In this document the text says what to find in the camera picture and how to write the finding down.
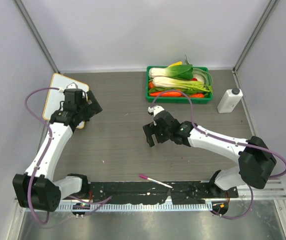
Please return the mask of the small orange-framed whiteboard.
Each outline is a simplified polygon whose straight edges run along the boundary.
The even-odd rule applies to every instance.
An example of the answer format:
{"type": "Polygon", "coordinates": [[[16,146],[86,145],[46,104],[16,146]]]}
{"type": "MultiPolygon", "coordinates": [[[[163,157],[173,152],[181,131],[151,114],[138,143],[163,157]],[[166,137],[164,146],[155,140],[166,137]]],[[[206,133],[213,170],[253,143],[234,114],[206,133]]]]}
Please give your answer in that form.
{"type": "MultiPolygon", "coordinates": [[[[50,83],[50,87],[52,88],[59,88],[59,87],[63,87],[65,88],[67,85],[71,84],[71,83],[76,83],[79,87],[79,89],[88,92],[90,90],[89,85],[80,82],[78,80],[69,78],[67,76],[61,75],[61,74],[57,74],[54,73],[52,76],[52,80],[50,83]]],[[[50,89],[48,91],[47,94],[47,98],[46,98],[46,102],[45,102],[45,106],[44,106],[44,110],[43,110],[43,114],[42,117],[45,121],[49,121],[51,115],[59,109],[59,107],[62,105],[60,104],[61,101],[64,100],[64,94],[62,92],[59,92],[57,90],[54,89],[50,89]]]]}

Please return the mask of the pink-capped whiteboard marker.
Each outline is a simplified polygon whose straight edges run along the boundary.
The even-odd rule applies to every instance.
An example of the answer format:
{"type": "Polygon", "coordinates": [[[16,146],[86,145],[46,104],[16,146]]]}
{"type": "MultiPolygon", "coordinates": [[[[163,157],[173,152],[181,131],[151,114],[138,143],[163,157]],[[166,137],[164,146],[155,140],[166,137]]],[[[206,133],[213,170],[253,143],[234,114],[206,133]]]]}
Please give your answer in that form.
{"type": "Polygon", "coordinates": [[[153,183],[162,185],[162,186],[167,187],[167,188],[169,188],[169,189],[172,189],[172,188],[173,188],[171,185],[168,185],[168,184],[166,184],[166,183],[164,183],[164,182],[161,182],[161,181],[155,180],[155,179],[153,179],[153,178],[150,178],[150,177],[148,177],[148,176],[146,176],[146,175],[144,175],[144,174],[139,174],[139,177],[142,178],[142,179],[148,180],[148,181],[150,181],[150,182],[153,182],[153,183]]]}

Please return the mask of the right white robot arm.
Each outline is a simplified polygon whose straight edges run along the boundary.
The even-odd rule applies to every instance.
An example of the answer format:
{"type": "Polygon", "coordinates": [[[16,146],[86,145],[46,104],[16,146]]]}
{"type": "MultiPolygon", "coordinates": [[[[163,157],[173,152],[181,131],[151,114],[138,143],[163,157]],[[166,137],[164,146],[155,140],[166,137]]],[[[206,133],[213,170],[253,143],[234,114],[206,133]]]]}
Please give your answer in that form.
{"type": "Polygon", "coordinates": [[[143,126],[150,147],[155,143],[172,141],[177,145],[201,148],[222,155],[237,166],[218,170],[208,185],[210,195],[221,197],[233,187],[249,185],[263,189],[276,166],[275,157],[268,152],[264,141],[256,136],[250,139],[234,138],[209,131],[190,121],[179,122],[161,106],[149,107],[153,121],[143,126]]]}

